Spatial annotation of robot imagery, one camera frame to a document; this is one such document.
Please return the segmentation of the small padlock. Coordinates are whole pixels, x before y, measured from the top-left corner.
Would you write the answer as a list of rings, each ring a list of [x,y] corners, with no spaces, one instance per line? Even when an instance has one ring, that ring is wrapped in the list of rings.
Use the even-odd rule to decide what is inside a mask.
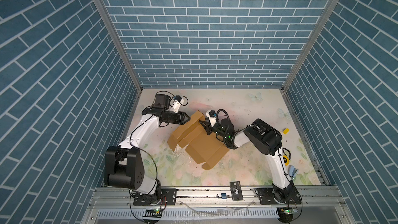
[[[229,198],[228,194],[226,194],[226,193],[217,194],[216,197],[217,197],[218,199],[223,199],[223,200]]]

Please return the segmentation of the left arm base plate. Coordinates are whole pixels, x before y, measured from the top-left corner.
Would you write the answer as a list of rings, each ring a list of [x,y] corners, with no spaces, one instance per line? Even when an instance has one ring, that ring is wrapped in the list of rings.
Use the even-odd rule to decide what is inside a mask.
[[[175,205],[177,197],[176,188],[162,188],[157,189],[154,195],[139,194],[132,192],[133,205],[135,206],[149,206],[149,205]]]

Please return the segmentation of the brown cardboard box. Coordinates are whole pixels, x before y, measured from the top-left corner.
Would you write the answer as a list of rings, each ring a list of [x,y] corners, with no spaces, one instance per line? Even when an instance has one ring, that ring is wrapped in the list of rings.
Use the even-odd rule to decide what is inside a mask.
[[[167,143],[173,151],[177,146],[184,148],[204,170],[211,170],[229,152],[229,149],[216,139],[215,133],[207,135],[200,124],[200,121],[204,120],[204,114],[196,111],[191,115],[191,120],[180,125],[171,134]]]

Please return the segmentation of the aluminium corner post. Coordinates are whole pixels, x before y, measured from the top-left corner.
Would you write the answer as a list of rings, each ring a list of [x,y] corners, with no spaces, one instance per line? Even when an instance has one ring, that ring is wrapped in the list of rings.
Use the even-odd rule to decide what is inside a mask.
[[[305,62],[310,50],[313,48],[317,38],[319,37],[320,33],[322,32],[324,26],[326,25],[328,19],[330,18],[334,8],[337,6],[339,0],[328,0],[325,8],[319,17],[314,30],[311,32],[307,43],[303,46],[302,52],[297,57],[297,60],[292,67],[291,72],[289,73],[287,80],[284,82],[282,86],[281,93],[287,94],[289,87],[291,86],[295,76],[297,75],[298,71],[300,70],[301,66]]]
[[[119,55],[121,57],[121,60],[122,60],[123,64],[125,65],[133,84],[137,88],[138,93],[141,93],[142,92],[142,86],[141,86],[136,74],[133,71],[132,64],[131,64],[131,62],[129,60],[129,57],[127,56],[125,48],[123,47],[121,39],[120,39],[120,37],[119,37],[115,27],[114,27],[112,19],[111,19],[110,15],[109,15],[109,13],[108,13],[108,11],[106,9],[106,6],[105,6],[103,0],[92,0],[92,1],[93,1],[94,5],[95,5],[97,11],[98,11],[98,14],[101,17],[106,29],[109,32],[109,35],[110,35],[110,37],[111,37],[111,39],[112,39],[112,41],[114,43],[114,46],[116,47],[116,50],[118,51],[118,53],[119,53]]]

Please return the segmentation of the aluminium front rail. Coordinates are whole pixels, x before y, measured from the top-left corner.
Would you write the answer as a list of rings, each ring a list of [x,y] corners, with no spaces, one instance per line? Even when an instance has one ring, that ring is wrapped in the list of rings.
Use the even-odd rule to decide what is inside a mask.
[[[297,186],[298,192],[286,202],[292,207],[343,207],[346,205],[340,191],[336,186]],[[283,205],[274,200],[271,186],[243,186],[241,188],[243,199],[234,201],[230,186],[206,187],[166,187],[162,206],[171,207],[257,207]],[[128,208],[135,207],[135,198],[132,198],[127,189],[112,187],[96,188],[89,203],[89,208]]]

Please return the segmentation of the controller board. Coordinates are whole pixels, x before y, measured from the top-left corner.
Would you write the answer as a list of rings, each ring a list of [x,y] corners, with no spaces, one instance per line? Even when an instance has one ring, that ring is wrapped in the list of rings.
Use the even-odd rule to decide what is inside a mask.
[[[289,224],[294,220],[294,215],[297,213],[296,208],[292,207],[279,207],[277,208],[277,220],[283,224]]]
[[[160,208],[145,209],[143,211],[143,219],[161,218],[163,216],[163,210]]]

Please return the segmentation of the small yellow block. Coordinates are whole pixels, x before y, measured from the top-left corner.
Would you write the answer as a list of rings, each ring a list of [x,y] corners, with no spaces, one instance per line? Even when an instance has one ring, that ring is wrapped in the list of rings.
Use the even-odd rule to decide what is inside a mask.
[[[284,128],[284,130],[283,130],[283,134],[284,135],[287,135],[289,132],[290,132],[289,128]]]

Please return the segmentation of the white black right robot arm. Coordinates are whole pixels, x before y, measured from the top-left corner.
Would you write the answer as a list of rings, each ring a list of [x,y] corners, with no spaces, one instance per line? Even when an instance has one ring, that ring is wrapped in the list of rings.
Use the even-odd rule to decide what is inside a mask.
[[[251,142],[261,154],[265,155],[271,169],[276,202],[285,204],[292,201],[294,196],[298,196],[299,193],[284,162],[283,136],[274,127],[259,118],[240,131],[234,131],[229,118],[219,121],[216,117],[209,117],[200,120],[199,123],[207,135],[214,133],[216,139],[228,149],[237,149]]]

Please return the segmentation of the aluminium corner post left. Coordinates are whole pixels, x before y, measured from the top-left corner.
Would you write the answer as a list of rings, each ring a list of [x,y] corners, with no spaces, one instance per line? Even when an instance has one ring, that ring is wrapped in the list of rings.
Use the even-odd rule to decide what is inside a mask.
[[[92,0],[92,1],[93,1],[94,5],[95,5],[97,11],[98,11],[98,14],[101,17],[106,29],[109,32],[109,35],[110,35],[110,37],[111,37],[111,39],[112,39],[112,41],[114,43],[114,46],[116,47],[116,50],[118,51],[118,53],[119,53],[119,55],[121,57],[121,60],[122,60],[123,64],[125,65],[133,84],[137,88],[138,93],[141,93],[142,92],[142,86],[141,86],[136,74],[133,71],[132,64],[131,64],[131,62],[129,60],[129,57],[127,56],[125,48],[123,47],[121,39],[120,39],[120,37],[119,37],[115,27],[114,27],[112,19],[111,19],[110,15],[109,15],[109,13],[108,13],[108,11],[106,9],[106,6],[105,6],[103,0]]]

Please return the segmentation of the aluminium corner post right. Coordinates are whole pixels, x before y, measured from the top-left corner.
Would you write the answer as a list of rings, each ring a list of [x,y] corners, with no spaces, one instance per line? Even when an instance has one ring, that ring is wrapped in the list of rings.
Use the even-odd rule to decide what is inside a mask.
[[[297,75],[298,71],[300,70],[301,66],[305,62],[310,50],[313,48],[317,38],[319,37],[320,33],[322,32],[324,26],[326,25],[328,19],[330,18],[334,8],[337,6],[339,0],[328,0],[325,8],[319,17],[314,30],[311,32],[307,43],[303,46],[302,52],[297,57],[297,60],[292,67],[291,72],[289,73],[287,80],[284,82],[282,86],[281,93],[287,94],[289,87],[291,86],[295,76]]]

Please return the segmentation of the left controller board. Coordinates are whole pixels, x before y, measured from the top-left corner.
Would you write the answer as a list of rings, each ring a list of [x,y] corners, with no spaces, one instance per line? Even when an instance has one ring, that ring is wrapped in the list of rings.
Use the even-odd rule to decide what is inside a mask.
[[[160,208],[145,209],[143,211],[143,219],[161,218],[163,216],[163,210]]]

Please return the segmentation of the right controller board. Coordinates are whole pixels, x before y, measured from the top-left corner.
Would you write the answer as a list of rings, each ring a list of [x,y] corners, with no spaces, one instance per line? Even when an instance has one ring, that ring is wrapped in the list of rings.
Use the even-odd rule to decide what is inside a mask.
[[[277,220],[283,224],[289,224],[294,220],[294,215],[297,213],[296,208],[292,207],[279,207],[277,208]]]

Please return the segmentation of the yellow tape measure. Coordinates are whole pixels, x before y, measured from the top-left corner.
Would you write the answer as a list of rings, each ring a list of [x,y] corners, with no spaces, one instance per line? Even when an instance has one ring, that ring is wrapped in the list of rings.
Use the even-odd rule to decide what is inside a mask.
[[[290,160],[291,160],[291,152],[289,149],[287,148],[282,148],[283,151],[283,159],[284,159],[284,163],[285,166],[288,166],[290,164]]]

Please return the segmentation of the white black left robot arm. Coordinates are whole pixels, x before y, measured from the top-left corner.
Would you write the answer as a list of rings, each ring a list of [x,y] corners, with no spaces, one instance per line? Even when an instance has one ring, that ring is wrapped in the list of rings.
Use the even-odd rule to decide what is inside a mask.
[[[104,184],[109,187],[125,188],[133,196],[149,197],[160,200],[161,183],[155,178],[145,175],[142,152],[144,145],[161,124],[183,125],[190,120],[181,106],[189,100],[184,95],[173,95],[168,91],[155,94],[152,105],[142,111],[142,117],[134,130],[117,146],[110,146],[105,152]]]

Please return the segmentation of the black VIP card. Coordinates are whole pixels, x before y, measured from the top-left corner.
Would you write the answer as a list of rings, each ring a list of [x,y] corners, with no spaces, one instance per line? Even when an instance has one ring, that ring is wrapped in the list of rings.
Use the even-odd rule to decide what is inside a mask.
[[[230,191],[231,197],[233,201],[242,201],[243,193],[241,189],[241,184],[239,181],[231,181],[230,182]]]

